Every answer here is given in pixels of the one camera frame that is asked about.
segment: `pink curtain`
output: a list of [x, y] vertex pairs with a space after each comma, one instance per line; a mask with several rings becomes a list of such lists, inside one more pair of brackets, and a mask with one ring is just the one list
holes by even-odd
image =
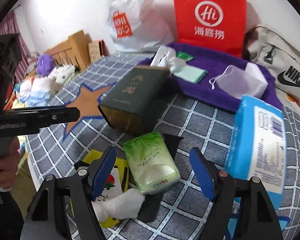
[[[20, 33], [14, 11], [9, 12], [7, 16], [3, 19], [3, 21], [0, 23], [0, 35], [10, 34], [10, 33]], [[24, 79], [29, 66], [28, 59], [27, 59], [29, 50], [21, 35], [19, 35], [19, 43], [20, 43], [22, 60], [20, 61], [19, 66], [15, 73], [16, 83], [19, 83]]]

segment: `purple cloth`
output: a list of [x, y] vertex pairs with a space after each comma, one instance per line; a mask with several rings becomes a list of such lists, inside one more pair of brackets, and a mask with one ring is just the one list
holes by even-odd
[[[207, 75], [198, 84], [193, 84], [175, 76], [171, 76], [170, 81], [173, 85], [177, 86], [179, 92], [222, 109], [233, 112], [238, 110], [240, 100], [231, 97], [221, 90], [216, 83], [215, 90], [212, 90], [208, 80], [222, 74], [229, 65], [235, 65], [238, 68], [245, 70], [248, 61], [224, 52], [189, 44], [170, 43], [167, 46], [175, 49], [177, 53], [182, 51], [192, 55], [194, 59], [189, 61], [188, 64], [208, 71]], [[150, 65], [152, 60], [153, 58], [145, 59], [139, 62], [139, 65]], [[275, 78], [264, 66], [258, 66], [268, 81], [268, 86], [261, 99], [282, 110], [282, 103], [277, 98], [274, 89]]]
[[56, 66], [51, 55], [42, 54], [38, 58], [37, 75], [48, 76]]

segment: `dark green box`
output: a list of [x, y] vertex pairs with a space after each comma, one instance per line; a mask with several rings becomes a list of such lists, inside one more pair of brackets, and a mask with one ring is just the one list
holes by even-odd
[[136, 66], [99, 103], [108, 125], [139, 136], [151, 132], [166, 107], [163, 87], [168, 68]]

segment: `wall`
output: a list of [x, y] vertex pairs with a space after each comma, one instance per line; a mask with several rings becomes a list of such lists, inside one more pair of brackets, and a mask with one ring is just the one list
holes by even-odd
[[[104, 39], [109, 52], [114, 45], [106, 25], [106, 0], [21, 0], [29, 32], [39, 52], [83, 29], [93, 40]], [[173, 0], [155, 0], [156, 9], [176, 35]], [[300, 16], [287, 0], [247, 0], [246, 29], [266, 23], [300, 48]]]
[[17, 24], [19, 27], [20, 34], [21, 34], [23, 40], [25, 41], [29, 51], [30, 52], [37, 51], [33, 44], [31, 35], [29, 33], [28, 24], [26, 21], [26, 15], [24, 13], [23, 7], [20, 5], [19, 7], [15, 8], [14, 14], [16, 16], [16, 21], [17, 21]]

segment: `human hand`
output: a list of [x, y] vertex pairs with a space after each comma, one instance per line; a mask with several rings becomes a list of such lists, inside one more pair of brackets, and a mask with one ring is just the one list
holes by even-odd
[[11, 188], [16, 182], [16, 172], [20, 160], [19, 140], [15, 137], [8, 146], [7, 155], [0, 159], [0, 187], [3, 189]]

